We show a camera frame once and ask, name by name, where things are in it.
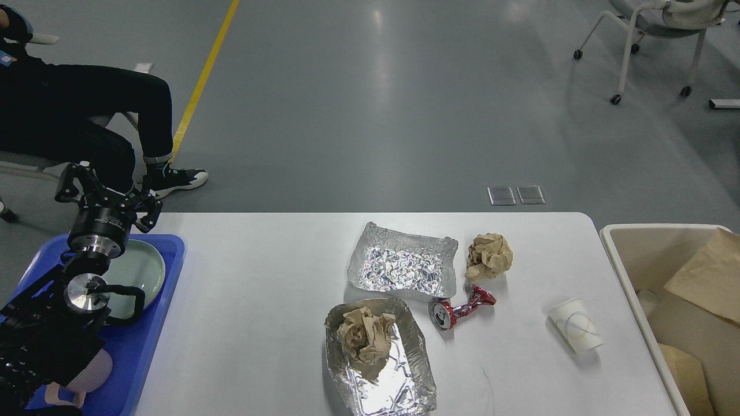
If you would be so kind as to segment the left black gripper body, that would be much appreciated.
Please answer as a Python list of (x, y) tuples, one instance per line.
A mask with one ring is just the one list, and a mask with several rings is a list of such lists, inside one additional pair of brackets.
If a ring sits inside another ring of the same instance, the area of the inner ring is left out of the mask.
[(121, 206), (82, 203), (68, 236), (71, 252), (95, 252), (108, 258), (125, 253), (136, 211)]

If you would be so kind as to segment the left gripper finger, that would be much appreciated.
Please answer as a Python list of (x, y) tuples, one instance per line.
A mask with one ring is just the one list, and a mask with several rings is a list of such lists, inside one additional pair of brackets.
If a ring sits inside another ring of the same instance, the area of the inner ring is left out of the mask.
[(121, 202), (119, 210), (143, 233), (150, 232), (158, 223), (164, 204), (150, 189), (150, 184), (141, 184), (141, 189), (133, 188)]
[(55, 201), (76, 203), (80, 208), (119, 206), (119, 193), (104, 186), (93, 168), (82, 164), (68, 164), (62, 171)]

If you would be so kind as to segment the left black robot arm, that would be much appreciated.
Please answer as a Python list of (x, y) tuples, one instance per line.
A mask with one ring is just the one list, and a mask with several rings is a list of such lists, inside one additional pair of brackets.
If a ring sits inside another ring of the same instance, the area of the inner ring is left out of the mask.
[(108, 283), (103, 274), (126, 250), (133, 226), (150, 232), (163, 203), (145, 176), (141, 190), (121, 194), (105, 187), (84, 164), (69, 164), (55, 199), (79, 211), (67, 250), (48, 272), (2, 308), (2, 414), (79, 415), (70, 406), (28, 409), (44, 384), (68, 384), (101, 352), (104, 324), (124, 326), (140, 319), (145, 292)]

